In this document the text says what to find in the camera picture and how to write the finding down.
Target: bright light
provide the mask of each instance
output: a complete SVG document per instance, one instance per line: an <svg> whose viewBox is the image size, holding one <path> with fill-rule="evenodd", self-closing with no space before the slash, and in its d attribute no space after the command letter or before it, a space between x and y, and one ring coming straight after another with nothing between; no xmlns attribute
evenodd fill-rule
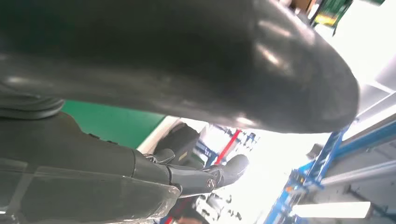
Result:
<svg viewBox="0 0 396 224"><path fill-rule="evenodd" d="M238 122L240 122L240 123L243 123L243 124L245 124L245 125L253 125L253 124L254 124L254 122L252 122L251 120L246 119L246 118L243 118L243 117L238 117L238 118L236 119L236 121L238 121Z"/></svg>
<svg viewBox="0 0 396 224"><path fill-rule="evenodd" d="M365 218L371 202L340 202L293 206L292 213L302 218Z"/></svg>

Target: metal frame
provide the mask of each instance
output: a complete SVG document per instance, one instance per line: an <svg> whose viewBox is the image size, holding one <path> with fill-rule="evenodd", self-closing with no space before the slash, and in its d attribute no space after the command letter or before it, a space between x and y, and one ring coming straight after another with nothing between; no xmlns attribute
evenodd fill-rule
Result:
<svg viewBox="0 0 396 224"><path fill-rule="evenodd" d="M386 162L358 170L354 170L351 172L346 172L340 175L332 176L332 177L325 177L325 173L328 170L328 168L331 165L331 162L334 159L341 159L343 156L346 156L352 152L355 152L356 150L359 149L366 149L368 147L373 147L379 144L382 144L393 137L396 136L396 116L391 116L388 119L385 119L382 122L379 122L377 125L369 128L368 130L363 131L363 135L357 134L356 136L352 137L351 139L345 141L345 142L339 142L338 144L335 144L334 149L332 150L331 154L328 154L327 161L325 161L325 165L322 166L317 179L318 182L320 182L321 186L330 186L330 185L335 185L335 184L346 184L348 182L354 182L354 181L359 181L359 180L366 180L366 179L372 179L372 178L378 178L378 177L383 177L385 175L389 174L394 174L396 171L396 161L391 161L391 162ZM329 141L334 138L334 135L336 133L333 133L326 145L329 144ZM326 146L322 149L321 153L323 153L326 150ZM307 176L310 176L312 173L311 171L314 169L314 167L320 163L319 160L310 162L308 164L305 164L304 166L301 166L298 171L301 173L306 173ZM292 192L287 192L284 190L277 201L275 202L271 212L267 216L267 219L265 220L265 224L275 224L275 221L277 220L278 216L284 216L285 213L287 214L288 211L291 209L291 202L289 202L288 199L291 198L291 196L298 195L301 193L305 193L311 190L317 190L319 189L320 186L318 184L311 184L311 185L306 185L304 188L299 188L298 190L292 191Z"/></svg>

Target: blue metal rack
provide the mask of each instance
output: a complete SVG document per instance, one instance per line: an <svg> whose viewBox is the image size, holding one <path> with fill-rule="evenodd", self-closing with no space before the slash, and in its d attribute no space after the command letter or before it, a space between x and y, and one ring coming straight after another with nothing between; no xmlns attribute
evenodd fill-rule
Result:
<svg viewBox="0 0 396 224"><path fill-rule="evenodd" d="M365 134L353 140L349 140L348 142L341 142L347 127L339 132L332 133L317 159L296 170L301 175L307 177L302 184L298 182L296 184L296 181L294 181L296 189L302 188L302 190L304 190L306 189L305 187L310 184L320 184L320 181L325 176L334 159L341 158L356 150L375 146L394 138L396 136L396 115L389 117L375 126L376 127L371 128L371 130L367 131ZM291 197L286 190L283 190L264 223L279 223L275 223L277 217L288 214L293 204L297 201L298 195Z"/></svg>
<svg viewBox="0 0 396 224"><path fill-rule="evenodd" d="M342 137L348 128L349 125L340 131L333 132L314 162L311 162L308 166L306 165L298 170L292 171L285 189L282 191L281 196L272 207L265 224L273 224L279 215L285 216L285 214L290 213L293 205L298 202L297 198L290 198L287 189L303 189L304 191L308 191L307 186L311 184L315 184L320 187L320 181L325 176L330 163L333 161L335 153L342 142Z"/></svg>

